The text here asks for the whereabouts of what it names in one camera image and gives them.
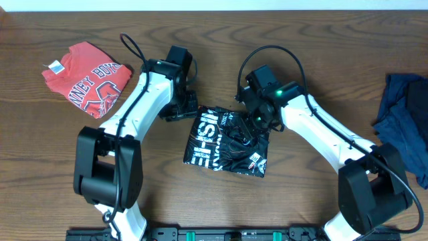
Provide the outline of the black orange patterned jersey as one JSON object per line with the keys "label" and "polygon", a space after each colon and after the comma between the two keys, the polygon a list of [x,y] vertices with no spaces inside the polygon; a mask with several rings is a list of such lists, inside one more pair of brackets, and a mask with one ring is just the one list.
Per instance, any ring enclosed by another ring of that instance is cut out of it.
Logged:
{"label": "black orange patterned jersey", "polygon": [[245,133],[244,112],[200,106],[189,134],[183,163],[263,178],[269,133]]}

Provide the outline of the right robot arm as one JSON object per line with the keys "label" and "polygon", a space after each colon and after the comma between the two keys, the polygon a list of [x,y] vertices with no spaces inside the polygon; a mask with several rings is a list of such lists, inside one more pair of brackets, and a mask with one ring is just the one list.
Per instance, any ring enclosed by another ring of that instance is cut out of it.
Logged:
{"label": "right robot arm", "polygon": [[296,82],[281,84],[263,65],[237,87],[236,99],[249,112],[252,133],[289,129],[305,139],[338,175],[339,213],[324,224],[329,240],[358,240],[411,207],[412,195],[399,151],[347,129]]}

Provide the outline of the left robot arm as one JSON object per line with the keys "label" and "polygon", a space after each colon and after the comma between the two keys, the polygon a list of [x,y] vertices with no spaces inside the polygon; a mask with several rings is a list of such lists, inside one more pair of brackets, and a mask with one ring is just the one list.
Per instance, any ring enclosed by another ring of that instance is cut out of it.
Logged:
{"label": "left robot arm", "polygon": [[196,115],[187,88],[191,53],[172,46],[164,60],[149,59],[120,109],[97,129],[78,134],[74,191],[102,213],[101,230],[68,230],[67,240],[146,240],[147,220],[138,206],[142,189],[141,143],[156,117],[177,121]]}

